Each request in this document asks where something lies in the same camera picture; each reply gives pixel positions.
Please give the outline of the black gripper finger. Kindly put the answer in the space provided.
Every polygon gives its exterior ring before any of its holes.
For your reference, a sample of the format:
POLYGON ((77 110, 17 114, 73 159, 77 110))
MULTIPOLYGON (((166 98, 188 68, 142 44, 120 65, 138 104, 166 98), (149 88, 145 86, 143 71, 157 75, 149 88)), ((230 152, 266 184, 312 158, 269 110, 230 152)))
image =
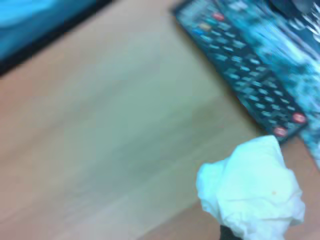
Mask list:
POLYGON ((219 240, 242 240, 242 239, 235 236, 230 228, 224 225, 220 225, 219 240))

